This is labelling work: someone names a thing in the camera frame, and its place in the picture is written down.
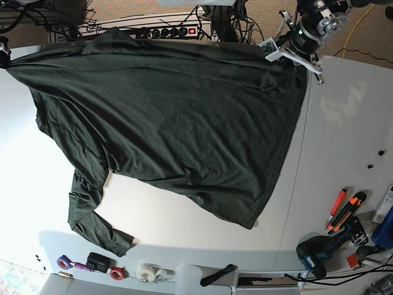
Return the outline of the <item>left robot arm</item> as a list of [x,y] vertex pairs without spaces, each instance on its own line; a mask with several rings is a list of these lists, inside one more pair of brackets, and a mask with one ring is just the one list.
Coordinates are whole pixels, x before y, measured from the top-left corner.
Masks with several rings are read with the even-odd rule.
[[294,15],[279,11],[282,22],[274,37],[279,56],[304,66],[323,84],[317,51],[344,27],[352,8],[351,1],[297,1]]

